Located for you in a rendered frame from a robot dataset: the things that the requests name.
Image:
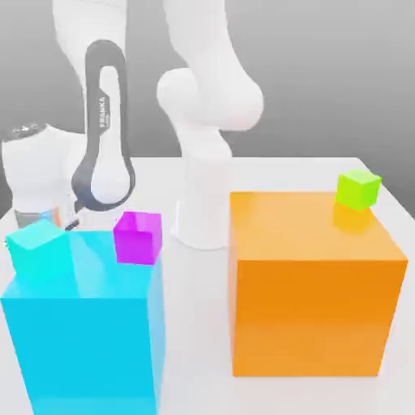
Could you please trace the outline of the small magenta cube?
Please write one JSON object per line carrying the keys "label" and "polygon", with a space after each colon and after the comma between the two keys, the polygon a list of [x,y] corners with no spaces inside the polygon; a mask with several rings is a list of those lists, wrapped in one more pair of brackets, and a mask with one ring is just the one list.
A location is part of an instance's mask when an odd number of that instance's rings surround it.
{"label": "small magenta cube", "polygon": [[162,247],[161,214],[123,212],[113,239],[119,263],[154,265]]}

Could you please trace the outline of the small green cube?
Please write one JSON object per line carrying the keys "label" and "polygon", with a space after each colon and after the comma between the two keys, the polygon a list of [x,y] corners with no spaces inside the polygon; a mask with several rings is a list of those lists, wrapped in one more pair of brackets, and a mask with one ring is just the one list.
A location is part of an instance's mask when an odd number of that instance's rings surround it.
{"label": "small green cube", "polygon": [[381,182],[382,178],[370,171],[349,170],[338,177],[335,200],[353,210],[365,210],[376,204]]}

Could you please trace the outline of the small teal cube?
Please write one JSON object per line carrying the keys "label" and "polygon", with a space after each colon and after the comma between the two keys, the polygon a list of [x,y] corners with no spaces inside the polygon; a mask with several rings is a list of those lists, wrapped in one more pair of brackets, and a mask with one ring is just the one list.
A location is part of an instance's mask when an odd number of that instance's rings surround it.
{"label": "small teal cube", "polygon": [[69,233],[39,220],[6,236],[15,273],[29,281],[74,274]]}

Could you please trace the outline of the large orange box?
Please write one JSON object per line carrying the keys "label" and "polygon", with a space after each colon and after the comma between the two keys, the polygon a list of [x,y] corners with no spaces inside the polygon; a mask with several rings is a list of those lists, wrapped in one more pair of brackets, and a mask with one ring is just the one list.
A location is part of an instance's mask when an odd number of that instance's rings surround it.
{"label": "large orange box", "polygon": [[375,376],[408,260],[331,192],[234,192],[229,325],[239,377]]}

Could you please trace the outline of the large cyan box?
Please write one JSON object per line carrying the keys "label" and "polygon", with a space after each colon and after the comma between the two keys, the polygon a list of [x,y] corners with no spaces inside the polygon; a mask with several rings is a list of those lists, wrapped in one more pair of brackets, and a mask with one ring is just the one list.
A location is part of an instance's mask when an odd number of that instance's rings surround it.
{"label": "large cyan box", "polygon": [[70,242],[72,273],[18,274],[1,298],[34,415],[158,415],[161,264],[119,263],[109,231]]}

